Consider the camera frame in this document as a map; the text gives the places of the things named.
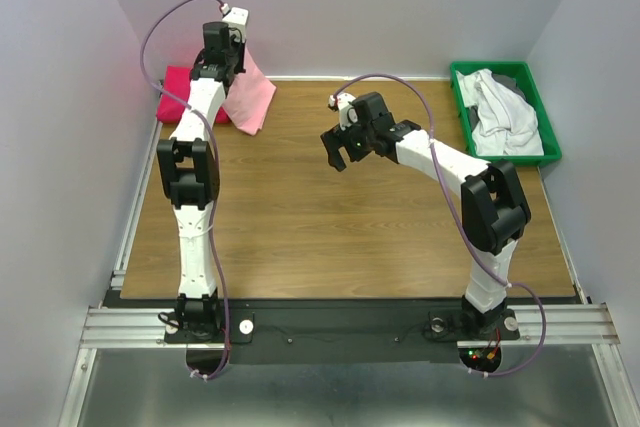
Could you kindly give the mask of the light pink t shirt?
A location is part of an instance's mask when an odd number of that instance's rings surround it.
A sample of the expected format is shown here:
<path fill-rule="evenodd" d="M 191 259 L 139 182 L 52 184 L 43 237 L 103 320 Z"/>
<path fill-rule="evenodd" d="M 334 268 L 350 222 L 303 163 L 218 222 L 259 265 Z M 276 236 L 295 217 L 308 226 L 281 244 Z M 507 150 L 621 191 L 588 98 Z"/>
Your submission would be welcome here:
<path fill-rule="evenodd" d="M 216 123 L 232 123 L 239 131 L 255 136 L 262 128 L 276 93 L 276 86 L 255 63 L 248 48 L 245 72 L 238 74 L 216 115 Z"/>

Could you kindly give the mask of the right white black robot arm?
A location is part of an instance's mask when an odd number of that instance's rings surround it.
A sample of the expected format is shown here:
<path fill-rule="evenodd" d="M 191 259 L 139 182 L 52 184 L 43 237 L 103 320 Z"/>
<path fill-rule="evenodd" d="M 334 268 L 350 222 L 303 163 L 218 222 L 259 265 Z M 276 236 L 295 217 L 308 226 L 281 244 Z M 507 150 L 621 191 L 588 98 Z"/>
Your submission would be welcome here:
<path fill-rule="evenodd" d="M 472 337 L 497 327 L 506 310 L 510 263 L 531 220 L 515 166 L 471 157 L 412 121 L 396 121 L 377 92 L 332 95 L 328 107 L 339 121 L 321 140 L 337 171 L 374 153 L 437 181 L 447 202 L 460 201 L 454 220 L 472 257 L 460 325 Z"/>

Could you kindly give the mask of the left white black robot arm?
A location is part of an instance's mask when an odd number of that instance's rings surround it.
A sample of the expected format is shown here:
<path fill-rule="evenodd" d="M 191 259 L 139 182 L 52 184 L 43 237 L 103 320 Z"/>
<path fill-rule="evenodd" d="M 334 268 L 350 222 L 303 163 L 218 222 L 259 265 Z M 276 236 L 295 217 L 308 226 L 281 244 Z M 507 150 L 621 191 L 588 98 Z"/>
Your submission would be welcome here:
<path fill-rule="evenodd" d="M 220 335 L 224 314 L 218 300 L 209 233 L 220 191 L 212 124 L 237 74 L 244 71 L 246 25 L 203 25 L 203 48 L 189 73 L 189 96 L 181 119 L 157 145 L 162 188 L 177 222 L 180 284 L 167 330 L 202 341 Z"/>

